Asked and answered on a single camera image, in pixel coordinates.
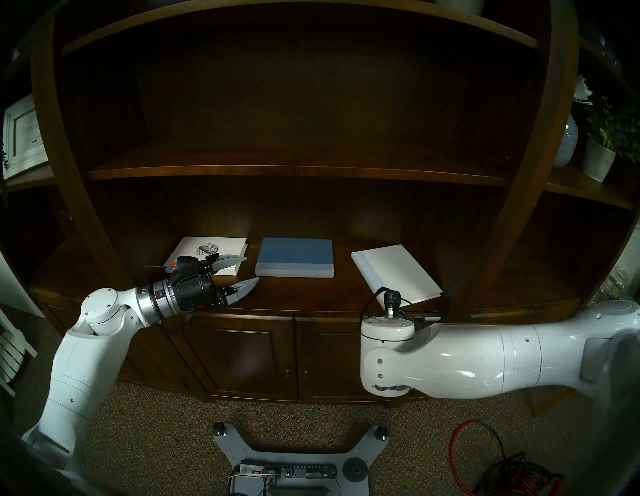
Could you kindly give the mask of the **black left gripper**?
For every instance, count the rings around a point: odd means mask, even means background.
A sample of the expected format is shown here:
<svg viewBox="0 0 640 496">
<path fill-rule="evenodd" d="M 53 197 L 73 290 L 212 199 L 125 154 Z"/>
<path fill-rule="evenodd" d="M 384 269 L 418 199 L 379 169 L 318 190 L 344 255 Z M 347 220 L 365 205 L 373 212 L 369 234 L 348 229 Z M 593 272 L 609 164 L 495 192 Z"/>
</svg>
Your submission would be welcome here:
<svg viewBox="0 0 640 496">
<path fill-rule="evenodd" d="M 246 260 L 241 255 L 208 255 L 200 262 L 211 273 L 239 273 Z M 209 273 L 173 273 L 173 297 L 179 312 L 195 307 L 229 307 L 248 296 L 259 281 L 260 278 L 252 278 L 216 288 Z"/>
</svg>

